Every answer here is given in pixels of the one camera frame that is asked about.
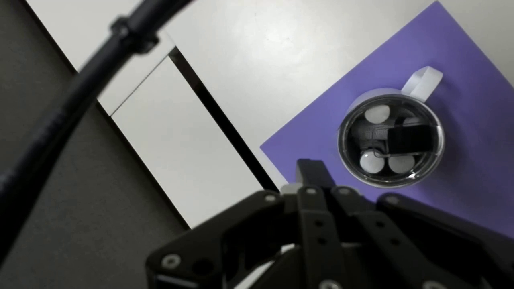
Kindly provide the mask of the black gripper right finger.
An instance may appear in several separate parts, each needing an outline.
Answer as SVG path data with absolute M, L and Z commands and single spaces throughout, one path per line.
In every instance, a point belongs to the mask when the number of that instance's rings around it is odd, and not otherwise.
M 410 289 L 514 289 L 514 239 L 410 197 L 369 202 L 351 188 L 335 204 Z

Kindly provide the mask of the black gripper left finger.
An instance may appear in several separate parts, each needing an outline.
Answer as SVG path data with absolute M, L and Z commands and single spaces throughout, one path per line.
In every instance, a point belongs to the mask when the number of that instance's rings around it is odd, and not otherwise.
M 321 160 L 296 162 L 292 194 L 256 191 L 181 233 L 145 258 L 149 289 L 234 289 L 258 266 L 251 289 L 340 286 L 341 249 L 325 197 L 335 183 Z

